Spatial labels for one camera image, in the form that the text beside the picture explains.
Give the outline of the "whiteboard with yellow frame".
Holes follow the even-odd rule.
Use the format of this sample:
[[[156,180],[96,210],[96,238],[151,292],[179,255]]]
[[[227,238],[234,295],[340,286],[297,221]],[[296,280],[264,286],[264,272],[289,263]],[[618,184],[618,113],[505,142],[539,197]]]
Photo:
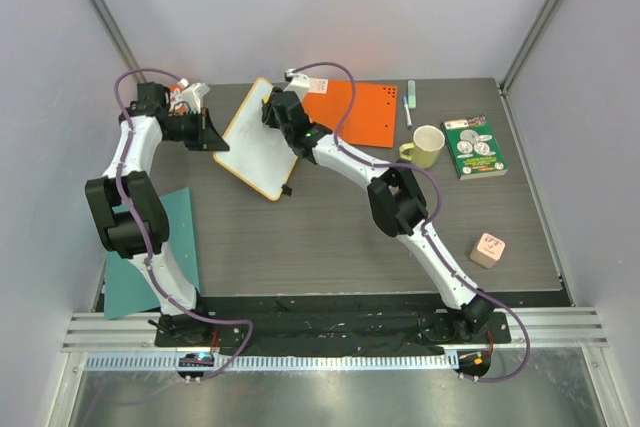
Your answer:
[[[278,201],[297,157],[279,130],[262,123],[262,101],[273,84],[259,77],[249,89],[223,134],[229,150],[214,160],[270,201]]]

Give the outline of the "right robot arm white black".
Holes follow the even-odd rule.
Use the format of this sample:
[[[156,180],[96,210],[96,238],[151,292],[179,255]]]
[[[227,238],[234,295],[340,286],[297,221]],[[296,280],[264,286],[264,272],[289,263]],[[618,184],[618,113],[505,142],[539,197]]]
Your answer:
[[[344,142],[329,128],[311,121],[293,91],[275,88],[263,99],[262,123],[279,130],[299,158],[330,169],[366,191],[375,225],[404,245],[431,278],[457,338],[472,342],[486,332],[494,304],[436,233],[411,164],[387,163]]]

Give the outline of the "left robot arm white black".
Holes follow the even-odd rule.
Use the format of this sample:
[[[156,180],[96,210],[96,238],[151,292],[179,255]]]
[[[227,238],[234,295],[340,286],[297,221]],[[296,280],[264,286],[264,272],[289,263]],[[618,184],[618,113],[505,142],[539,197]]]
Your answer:
[[[171,86],[138,84],[136,99],[120,107],[111,163],[84,187],[103,247],[133,265],[160,302],[154,324],[160,340],[193,346],[209,341],[213,322],[171,251],[169,218],[149,172],[164,141],[190,151],[228,151],[204,105],[209,91],[207,84],[186,79]]]

